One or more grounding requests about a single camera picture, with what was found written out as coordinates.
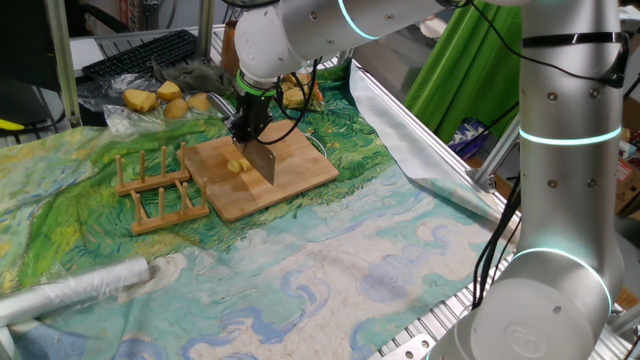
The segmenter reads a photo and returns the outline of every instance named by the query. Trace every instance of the black keyboard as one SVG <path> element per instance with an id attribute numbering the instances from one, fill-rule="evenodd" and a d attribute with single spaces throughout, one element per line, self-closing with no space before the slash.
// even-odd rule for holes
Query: black keyboard
<path id="1" fill-rule="evenodd" d="M 94 79 L 122 74 L 146 74 L 153 70 L 151 61 L 164 65 L 193 55 L 198 37 L 187 30 L 171 32 L 104 60 L 82 68 Z"/>

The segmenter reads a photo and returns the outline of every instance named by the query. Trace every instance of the white fabric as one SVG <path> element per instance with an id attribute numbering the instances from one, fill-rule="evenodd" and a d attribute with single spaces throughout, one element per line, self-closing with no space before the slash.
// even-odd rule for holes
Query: white fabric
<path id="1" fill-rule="evenodd" d="M 376 130 L 405 175 L 490 220 L 499 219 L 496 199 L 475 191 L 386 101 L 381 101 L 352 65 L 351 94 L 358 110 Z"/>

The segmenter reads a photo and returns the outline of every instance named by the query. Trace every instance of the potato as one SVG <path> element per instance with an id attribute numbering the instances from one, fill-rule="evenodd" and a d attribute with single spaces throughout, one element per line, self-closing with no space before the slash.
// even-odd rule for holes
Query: potato
<path id="1" fill-rule="evenodd" d="M 207 99 L 207 94 L 199 93 L 195 94 L 187 100 L 189 105 L 193 106 L 194 109 L 200 110 L 202 112 L 207 112 L 211 107 L 211 103 L 209 99 Z"/>
<path id="2" fill-rule="evenodd" d="M 300 88 L 291 89 L 284 93 L 282 105 L 287 109 L 295 109 L 304 107 L 304 96 Z"/>
<path id="3" fill-rule="evenodd" d="M 240 165 L 238 160 L 231 160 L 227 164 L 227 169 L 234 174 L 240 174 L 242 172 L 242 165 Z"/>
<path id="4" fill-rule="evenodd" d="M 122 100 L 133 111 L 147 112 L 156 106 L 156 94 L 148 91 L 128 89 L 122 94 Z"/>
<path id="5" fill-rule="evenodd" d="M 160 89 L 158 89 L 158 98 L 171 102 L 175 99 L 182 99 L 182 91 L 178 85 L 172 83 L 171 81 L 166 81 Z"/>
<path id="6" fill-rule="evenodd" d="M 240 166 L 242 166 L 242 171 L 247 172 L 253 169 L 253 166 L 249 163 L 247 159 L 240 159 Z"/>
<path id="7" fill-rule="evenodd" d="M 179 119 L 189 111 L 189 104 L 183 99 L 175 99 L 164 108 L 164 117 L 167 119 Z"/>

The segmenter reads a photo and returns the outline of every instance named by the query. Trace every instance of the green fabric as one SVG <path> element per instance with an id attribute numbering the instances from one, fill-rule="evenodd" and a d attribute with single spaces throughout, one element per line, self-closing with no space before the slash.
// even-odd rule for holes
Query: green fabric
<path id="1" fill-rule="evenodd" d="M 518 7 L 477 3 L 512 49 L 520 51 Z M 518 101 L 520 60 L 511 54 L 472 8 L 457 10 L 420 72 L 405 106 L 449 143 L 462 121 L 489 124 Z M 492 129 L 501 136 L 517 114 Z"/>

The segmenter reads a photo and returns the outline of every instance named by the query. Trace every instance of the black cable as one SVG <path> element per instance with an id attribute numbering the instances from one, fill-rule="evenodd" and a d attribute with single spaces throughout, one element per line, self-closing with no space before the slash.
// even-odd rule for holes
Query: black cable
<path id="1" fill-rule="evenodd" d="M 493 261 L 493 256 L 495 254 L 498 242 L 502 237 L 502 234 L 508 227 L 509 223 L 511 222 L 511 218 L 518 210 L 518 207 L 520 207 L 520 177 L 516 179 L 516 182 L 511 189 L 511 193 L 507 198 L 507 202 L 500 217 L 500 221 L 498 222 L 498 226 L 496 227 L 495 231 L 491 235 L 491 238 L 485 245 L 480 256 L 478 257 L 478 260 L 476 261 L 473 270 L 473 309 L 476 309 L 482 303 L 482 299 L 484 298 L 484 289 L 486 288 L 486 282 L 488 279 L 488 272 L 491 269 L 491 263 Z M 483 265 L 483 269 L 482 273 L 480 274 L 480 289 L 478 289 L 478 270 L 480 269 L 480 265 Z"/>
<path id="2" fill-rule="evenodd" d="M 483 266 L 482 272 L 480 273 L 480 289 L 478 293 L 478 298 L 476 299 L 476 303 L 474 305 L 475 306 L 474 309 L 480 306 L 482 304 L 482 300 L 484 299 L 484 292 L 487 287 L 487 281 L 489 280 L 489 273 L 491 272 L 493 257 L 496 253 L 499 240 L 502 237 L 502 234 L 504 233 L 504 231 L 509 226 L 509 223 L 511 222 L 511 218 L 513 218 L 513 215 L 515 215 L 516 211 L 518 211 L 518 207 L 520 207 L 520 202 L 521 202 L 520 189 L 518 186 L 514 186 L 514 189 L 516 188 L 518 188 L 518 190 L 516 190 L 516 194 L 514 195 L 512 202 L 509 204 L 508 207 L 505 208 L 505 211 L 503 212 L 503 216 L 500 219 L 500 224 L 496 229 L 496 231 L 494 232 L 492 238 L 489 240 L 489 242 L 491 243 L 491 246 L 489 247 L 489 251 L 487 252 L 487 256 L 485 257 L 484 263 L 482 265 Z"/>
<path id="3" fill-rule="evenodd" d="M 598 83 L 601 83 L 601 82 L 602 82 L 602 79 L 594 78 L 594 77 L 590 77 L 590 76 L 582 76 L 582 75 L 574 74 L 574 73 L 572 73 L 572 72 L 570 72 L 570 71 L 568 71 L 568 70 L 565 70 L 565 69 L 563 69 L 563 68 L 561 68 L 561 67 L 559 67 L 559 66 L 557 66 L 557 65 L 553 65 L 553 64 L 550 64 L 550 63 L 547 63 L 547 62 L 544 62 L 544 61 L 536 60 L 536 59 L 533 59 L 533 58 L 530 58 L 530 57 L 528 57 L 528 56 L 525 56 L 525 55 L 522 55 L 522 54 L 518 53 L 517 51 L 513 50 L 513 49 L 511 48 L 511 46 L 509 46 L 509 44 L 507 43 L 507 41 L 506 41 L 506 40 L 502 37 L 502 35 L 500 34 L 500 31 L 498 31 L 498 29 L 496 28 L 496 26 L 495 26 L 495 25 L 493 25 L 493 23 L 491 22 L 491 20 L 489 20 L 489 18 L 487 17 L 487 15 L 485 15 L 485 14 L 482 12 L 482 10 L 480 10 L 480 8 L 478 8 L 478 6 L 477 6 L 475 3 L 470 2 L 470 5 L 471 5 L 474 9 L 476 9 L 476 11 L 478 12 L 478 14 L 480 14 L 480 16 L 484 19 L 484 21 L 486 21 L 486 22 L 487 22 L 487 24 L 489 25 L 489 27 L 491 28 L 491 30 L 493 30 L 493 32 L 496 34 L 496 36 L 498 37 L 498 39 L 500 39 L 500 41 L 502 42 L 502 44 L 503 44 L 503 45 L 507 48 L 507 50 L 509 50 L 509 52 L 510 52 L 510 53 L 512 53 L 513 55 L 515 55 L 515 56 L 517 56 L 517 57 L 519 57 L 519 58 L 521 58 L 521 59 L 524 59 L 524 60 L 530 61 L 530 62 L 532 62 L 532 63 L 538 64 L 538 65 L 548 66 L 548 67 L 550 67 L 550 68 L 556 69 L 556 70 L 558 70 L 558 71 L 560 71 L 560 72 L 563 72 L 563 73 L 565 73 L 565 74 L 567 74 L 567 75 L 569 75 L 569 76 L 572 76 L 572 77 L 574 77 L 574 78 L 577 78 L 577 79 L 582 79 L 582 80 L 591 80 L 591 81 L 596 81 L 596 82 L 598 82 Z"/>
<path id="4" fill-rule="evenodd" d="M 451 1 L 451 0 L 444 0 L 444 2 L 446 2 L 447 4 L 449 4 L 449 6 L 451 6 L 451 8 L 453 9 L 462 9 L 464 7 L 467 7 L 471 4 L 471 2 L 473 2 L 473 0 L 466 0 L 464 2 L 458 2 L 456 3 L 455 1 Z"/>
<path id="5" fill-rule="evenodd" d="M 627 100 L 631 96 L 631 94 L 636 90 L 638 85 L 640 85 L 640 74 L 638 74 L 638 78 L 636 79 L 636 81 L 633 82 L 633 85 L 631 85 L 629 90 L 627 90 L 627 92 L 624 93 L 624 96 L 622 97 L 622 101 Z"/>
<path id="6" fill-rule="evenodd" d="M 507 117 L 507 115 L 511 114 L 513 112 L 513 110 L 515 110 L 518 107 L 518 105 L 520 105 L 520 102 L 516 101 L 516 103 L 513 106 L 511 106 L 509 108 L 509 110 L 505 111 L 502 115 L 500 115 L 498 118 L 493 120 L 486 129 L 484 129 L 484 130 L 482 130 L 482 132 L 480 132 L 480 134 L 476 135 L 473 139 L 471 139 L 471 141 L 469 141 L 468 143 L 464 144 L 460 149 L 456 150 L 456 155 L 462 154 L 462 152 L 467 150 L 469 148 L 469 146 L 473 145 L 475 142 L 480 140 L 482 138 L 482 136 L 484 136 L 484 134 L 486 134 L 489 131 L 491 131 L 491 129 L 493 129 L 496 125 L 498 125 L 500 123 L 500 121 L 502 121 L 505 117 Z"/>
<path id="7" fill-rule="evenodd" d="M 504 257 L 504 253 L 507 251 L 507 248 L 509 247 L 509 244 L 511 244 L 511 240 L 513 240 L 513 238 L 515 237 L 516 233 L 518 232 L 518 229 L 520 228 L 520 224 L 522 224 L 522 218 L 520 218 L 520 220 L 518 220 L 518 224 L 516 225 L 516 228 L 513 229 L 513 232 L 511 233 L 511 236 L 509 236 L 509 240 L 507 240 L 507 243 L 504 244 L 504 248 L 502 248 L 502 252 L 500 253 L 500 257 L 498 258 L 498 262 L 496 263 L 496 270 L 493 272 L 493 277 L 491 278 L 491 283 L 492 284 L 496 281 L 496 277 L 498 277 L 498 266 L 500 265 L 500 262 L 502 262 L 502 258 Z"/>
<path id="8" fill-rule="evenodd" d="M 269 0 L 269 1 L 263 1 L 261 3 L 257 3 L 257 4 L 242 4 L 242 3 L 237 3 L 235 1 L 232 0 L 222 0 L 223 3 L 231 6 L 231 7 L 235 7 L 238 9 L 257 9 L 257 8 L 261 8 L 264 6 L 269 6 L 269 5 L 274 5 L 280 2 L 280 0 Z"/>
<path id="9" fill-rule="evenodd" d="M 262 141 L 259 138 L 256 137 L 256 141 L 259 142 L 262 145 L 273 145 L 273 144 L 277 144 L 280 141 L 286 139 L 289 135 L 291 135 L 291 133 L 293 133 L 293 131 L 295 129 L 298 128 L 298 125 L 300 125 L 300 123 L 302 122 L 302 119 L 304 119 L 304 116 L 307 113 L 307 109 L 309 108 L 309 104 L 311 103 L 311 99 L 313 98 L 313 91 L 314 88 L 316 86 L 316 76 L 318 74 L 318 65 L 320 65 L 320 62 L 322 61 L 322 58 L 318 58 L 316 60 L 313 61 L 313 70 L 311 72 L 311 81 L 309 83 L 309 94 L 308 96 L 305 96 L 305 91 L 304 91 L 304 86 L 302 85 L 302 81 L 300 81 L 300 78 L 298 78 L 298 75 L 295 73 L 292 73 L 294 79 L 296 80 L 296 83 L 298 84 L 298 86 L 300 86 L 300 91 L 302 91 L 302 96 L 304 97 L 304 108 L 302 108 L 302 110 L 300 111 L 300 116 L 298 116 L 297 118 L 293 118 L 292 116 L 289 116 L 288 112 L 284 109 L 284 106 L 282 104 L 281 101 L 278 101 L 277 97 L 279 97 L 280 95 L 278 95 L 278 91 L 280 93 L 282 93 L 282 87 L 280 85 L 280 81 L 278 81 L 278 86 L 279 86 L 279 90 L 276 90 L 276 98 L 274 98 L 274 102 L 278 105 L 278 108 L 280 108 L 280 111 L 283 112 L 283 114 L 285 114 L 285 116 L 289 119 L 289 120 L 293 120 L 294 124 L 291 127 L 291 129 L 289 129 L 289 131 L 287 131 L 284 135 L 282 135 L 281 137 L 272 140 L 272 141 Z"/>

